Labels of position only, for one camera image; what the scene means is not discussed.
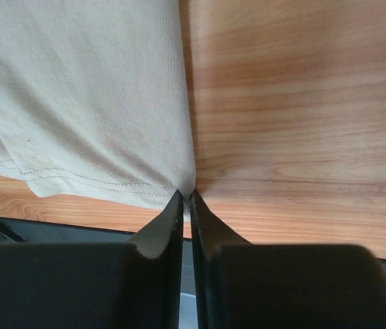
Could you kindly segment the beige t shirt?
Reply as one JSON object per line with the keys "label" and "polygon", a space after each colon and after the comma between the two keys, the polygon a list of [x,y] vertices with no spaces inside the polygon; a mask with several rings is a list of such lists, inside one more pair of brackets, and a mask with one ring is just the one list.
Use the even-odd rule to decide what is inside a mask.
{"label": "beige t shirt", "polygon": [[188,197],[178,2],[0,1],[0,175],[39,197]]}

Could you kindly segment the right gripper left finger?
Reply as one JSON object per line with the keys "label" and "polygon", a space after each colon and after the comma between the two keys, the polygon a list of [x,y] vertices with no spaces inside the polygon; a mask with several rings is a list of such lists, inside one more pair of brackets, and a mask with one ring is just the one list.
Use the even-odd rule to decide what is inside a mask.
{"label": "right gripper left finger", "polygon": [[177,328],[183,197],[123,242],[32,243],[0,224],[0,328]]}

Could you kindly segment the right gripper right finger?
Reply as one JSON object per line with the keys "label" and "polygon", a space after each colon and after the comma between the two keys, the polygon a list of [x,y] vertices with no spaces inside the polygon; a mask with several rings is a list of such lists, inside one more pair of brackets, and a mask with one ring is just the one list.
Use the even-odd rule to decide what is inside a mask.
{"label": "right gripper right finger", "polygon": [[350,244],[253,244],[190,197],[200,328],[386,328],[386,272]]}

